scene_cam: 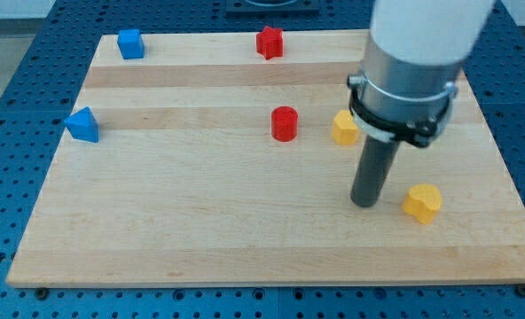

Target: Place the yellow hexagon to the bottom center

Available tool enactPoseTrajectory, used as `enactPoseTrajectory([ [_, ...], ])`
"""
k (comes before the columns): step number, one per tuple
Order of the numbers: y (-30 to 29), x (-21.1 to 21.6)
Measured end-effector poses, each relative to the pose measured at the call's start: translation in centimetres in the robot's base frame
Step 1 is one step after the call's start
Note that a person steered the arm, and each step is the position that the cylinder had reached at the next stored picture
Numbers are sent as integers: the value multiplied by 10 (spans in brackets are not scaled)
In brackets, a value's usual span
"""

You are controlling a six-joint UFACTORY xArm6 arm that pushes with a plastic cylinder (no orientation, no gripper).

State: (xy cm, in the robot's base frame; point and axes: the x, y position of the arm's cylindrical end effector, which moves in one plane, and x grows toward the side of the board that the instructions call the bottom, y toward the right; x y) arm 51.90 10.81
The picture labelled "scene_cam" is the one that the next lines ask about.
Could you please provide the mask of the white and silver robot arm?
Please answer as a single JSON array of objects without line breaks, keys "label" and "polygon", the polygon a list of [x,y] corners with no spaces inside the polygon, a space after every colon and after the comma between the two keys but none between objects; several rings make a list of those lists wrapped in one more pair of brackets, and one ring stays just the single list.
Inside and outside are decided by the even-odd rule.
[{"label": "white and silver robot arm", "polygon": [[364,57],[348,78],[354,122],[382,143],[430,145],[493,7],[487,0],[377,0]]}]

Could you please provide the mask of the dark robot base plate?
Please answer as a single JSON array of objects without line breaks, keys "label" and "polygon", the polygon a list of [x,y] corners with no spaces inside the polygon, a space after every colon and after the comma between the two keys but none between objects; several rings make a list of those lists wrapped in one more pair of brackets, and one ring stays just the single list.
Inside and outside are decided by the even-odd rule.
[{"label": "dark robot base plate", "polygon": [[318,0],[226,0],[227,16],[282,14],[282,13],[318,13]]}]

